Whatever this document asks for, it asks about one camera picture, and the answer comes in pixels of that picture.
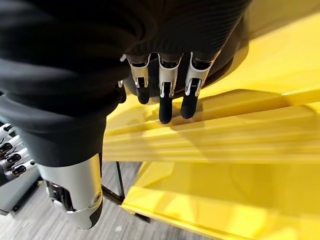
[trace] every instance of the yellow shelf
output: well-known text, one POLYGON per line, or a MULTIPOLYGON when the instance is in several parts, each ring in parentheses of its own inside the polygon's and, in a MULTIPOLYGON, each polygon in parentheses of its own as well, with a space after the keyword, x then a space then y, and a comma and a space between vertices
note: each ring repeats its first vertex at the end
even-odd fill
POLYGON ((178 98, 171 123, 162 125, 158 104, 129 95, 107 118, 104 160, 317 161, 319 24, 314 14, 251 40, 245 58, 243 49, 236 55, 237 68, 201 90, 192 119, 180 116, 178 98))
POLYGON ((162 125, 158 104, 129 95, 107 118, 104 160, 144 162, 131 213, 224 240, 319 240, 319 1, 251 8, 253 39, 195 116, 178 98, 162 125))
POLYGON ((320 239, 320 164, 147 162, 122 205, 224 240, 320 239))

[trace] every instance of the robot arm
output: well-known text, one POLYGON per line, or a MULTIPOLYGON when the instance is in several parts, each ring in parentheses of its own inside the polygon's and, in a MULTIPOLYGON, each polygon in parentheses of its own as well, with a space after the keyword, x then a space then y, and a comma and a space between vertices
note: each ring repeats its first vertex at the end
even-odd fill
POLYGON ((192 53, 181 109, 192 117, 249 2, 0 1, 0 116, 16 127, 53 205, 79 228, 102 211, 106 116, 125 101, 122 80, 131 71, 146 104, 150 53, 158 53, 159 118, 168 123, 181 57, 192 53))

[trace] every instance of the black fingertip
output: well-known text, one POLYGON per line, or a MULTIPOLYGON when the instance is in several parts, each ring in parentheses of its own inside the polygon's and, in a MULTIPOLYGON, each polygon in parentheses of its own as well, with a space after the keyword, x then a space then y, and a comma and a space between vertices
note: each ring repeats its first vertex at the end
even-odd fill
POLYGON ((149 102, 149 89, 147 87, 137 88, 136 95, 141 104, 147 104, 149 102))
POLYGON ((182 105, 181 105, 181 116, 184 119, 190 119, 195 115, 197 108, 198 97, 194 94, 190 93, 190 95, 185 95, 183 97, 182 105))
POLYGON ((121 94, 120 103, 123 104, 127 100, 127 94, 126 94, 125 87, 124 86, 120 87, 119 92, 121 94))
POLYGON ((170 123, 172 119, 172 98, 160 97, 159 120, 162 124, 170 123))

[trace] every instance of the gray carpet floor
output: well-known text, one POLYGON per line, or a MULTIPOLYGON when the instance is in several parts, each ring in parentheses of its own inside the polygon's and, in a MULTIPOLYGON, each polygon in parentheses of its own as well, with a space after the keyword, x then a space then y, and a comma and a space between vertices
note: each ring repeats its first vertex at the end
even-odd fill
MULTIPOLYGON (((117 193, 115 163, 102 167, 102 183, 117 193)), ((125 192, 133 184, 140 164, 120 163, 125 192)), ((195 233, 151 220, 145 223, 121 207, 104 199, 99 222, 81 230, 56 211, 47 198, 43 184, 15 215, 0 215, 1 240, 208 240, 195 233)))

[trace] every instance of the robotic finger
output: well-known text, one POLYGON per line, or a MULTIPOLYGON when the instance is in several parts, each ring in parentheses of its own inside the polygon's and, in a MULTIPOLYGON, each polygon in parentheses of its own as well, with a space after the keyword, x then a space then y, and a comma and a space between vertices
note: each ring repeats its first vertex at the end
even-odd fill
POLYGON ((210 68, 221 51, 210 55, 191 52, 189 67, 185 78, 184 97, 181 115, 185 119, 192 118, 196 112, 200 89, 204 86, 210 68))
POLYGON ((159 59, 159 120, 168 124, 172 118, 172 99, 178 76, 182 54, 158 53, 159 59))
POLYGON ((142 56, 126 55, 130 64, 132 78, 136 87, 136 94, 141 104, 149 102, 149 73, 150 54, 142 56))

